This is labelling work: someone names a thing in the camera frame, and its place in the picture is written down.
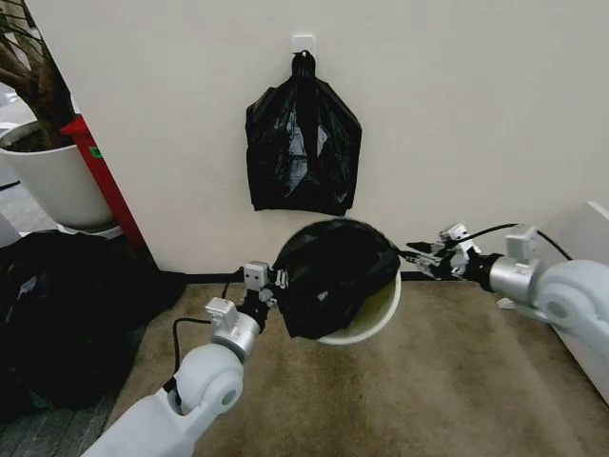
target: potted plant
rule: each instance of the potted plant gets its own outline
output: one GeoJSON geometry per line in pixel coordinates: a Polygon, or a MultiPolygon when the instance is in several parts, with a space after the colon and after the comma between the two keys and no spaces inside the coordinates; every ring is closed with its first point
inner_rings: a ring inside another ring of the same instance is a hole
{"type": "Polygon", "coordinates": [[[74,119],[74,106],[24,0],[0,0],[0,82],[36,118],[0,135],[0,160],[58,224],[84,231],[111,227],[112,213],[78,148],[60,132],[74,119]]]}

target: robotic arm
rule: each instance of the robotic arm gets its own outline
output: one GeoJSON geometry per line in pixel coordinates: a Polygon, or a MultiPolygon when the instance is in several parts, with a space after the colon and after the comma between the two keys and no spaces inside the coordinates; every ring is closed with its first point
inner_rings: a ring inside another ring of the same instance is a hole
{"type": "MultiPolygon", "coordinates": [[[[609,268],[586,261],[563,262],[544,271],[535,257],[534,228],[515,227],[506,236],[507,255],[484,255],[463,224],[440,232],[433,243],[408,244],[401,256],[434,279],[476,282],[505,298],[502,308],[552,324],[588,344],[609,363],[609,268]]],[[[221,298],[206,305],[211,343],[198,347],[154,395],[120,417],[84,454],[99,456],[188,456],[218,415],[243,390],[243,363],[265,329],[276,302],[267,264],[244,268],[246,296],[240,306],[221,298]]],[[[277,273],[276,283],[287,278],[277,273]]]]}
{"type": "Polygon", "coordinates": [[[609,364],[609,267],[589,260],[544,270],[535,257],[538,232],[516,226],[505,237],[507,255],[481,254],[463,224],[434,243],[410,243],[407,262],[431,276],[476,282],[504,299],[499,305],[560,328],[584,341],[609,364]]]}
{"type": "Polygon", "coordinates": [[[237,307],[212,298],[206,305],[213,326],[211,343],[189,352],[163,387],[128,409],[83,455],[192,455],[213,421],[241,396],[243,364],[275,305],[269,273],[262,262],[246,264],[243,303],[237,307]]]}

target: beige carpet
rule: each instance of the beige carpet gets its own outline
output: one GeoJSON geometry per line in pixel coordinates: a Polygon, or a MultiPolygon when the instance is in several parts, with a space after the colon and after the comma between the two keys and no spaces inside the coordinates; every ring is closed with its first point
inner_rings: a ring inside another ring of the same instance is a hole
{"type": "MultiPolygon", "coordinates": [[[[167,380],[171,322],[221,288],[189,287],[150,324],[110,421],[167,380]]],[[[209,335],[181,334],[184,353],[209,335]]],[[[240,402],[195,455],[607,456],[609,409],[548,326],[473,285],[403,283],[393,320],[352,347],[292,340],[273,312],[240,402]]]]}

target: black cable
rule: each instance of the black cable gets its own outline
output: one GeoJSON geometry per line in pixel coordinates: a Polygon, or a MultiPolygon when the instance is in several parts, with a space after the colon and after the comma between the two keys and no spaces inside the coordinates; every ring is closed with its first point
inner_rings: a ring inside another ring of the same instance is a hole
{"type": "Polygon", "coordinates": [[[569,254],[567,254],[563,248],[561,248],[559,246],[559,244],[554,241],[552,238],[550,238],[548,235],[546,235],[545,233],[543,233],[541,230],[537,230],[538,235],[543,238],[545,241],[547,241],[548,243],[550,243],[558,252],[560,252],[562,254],[562,256],[567,259],[567,260],[573,260],[573,257],[571,257],[569,254]]]}
{"type": "Polygon", "coordinates": [[[473,240],[474,238],[478,238],[479,236],[485,235],[486,233],[490,233],[492,231],[503,230],[503,229],[511,229],[512,227],[516,227],[516,226],[520,226],[520,225],[521,224],[503,224],[501,226],[485,228],[484,230],[478,231],[478,232],[474,233],[473,235],[466,236],[465,238],[462,238],[461,240],[453,240],[452,242],[448,242],[448,243],[446,243],[446,247],[453,248],[454,246],[458,245],[459,243],[473,240]]]}
{"type": "Polygon", "coordinates": [[[231,284],[232,283],[230,283],[230,281],[225,284],[225,289],[222,291],[222,298],[226,298],[226,293],[228,292],[228,288],[231,284]]]}
{"type": "Polygon", "coordinates": [[[174,355],[174,367],[173,374],[180,369],[180,340],[178,338],[178,324],[181,322],[193,322],[195,324],[211,324],[211,321],[205,319],[194,319],[192,317],[180,317],[173,321],[173,355],[174,355]]]}

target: plastic bag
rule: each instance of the plastic bag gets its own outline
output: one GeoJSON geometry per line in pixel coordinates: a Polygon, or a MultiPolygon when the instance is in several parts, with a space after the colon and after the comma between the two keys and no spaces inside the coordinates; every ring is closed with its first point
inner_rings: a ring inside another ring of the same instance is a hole
{"type": "Polygon", "coordinates": [[[346,328],[399,268],[398,249],[368,224],[335,219],[301,229],[273,267],[287,274],[287,287],[274,292],[288,333],[318,339],[346,328]]]}
{"type": "Polygon", "coordinates": [[[138,326],[184,287],[120,239],[53,230],[1,248],[0,420],[86,407],[120,386],[138,326]]]}
{"type": "Polygon", "coordinates": [[[247,178],[256,210],[344,215],[353,205],[362,127],[324,81],[315,59],[295,54],[292,76],[247,108],[247,178]]]}

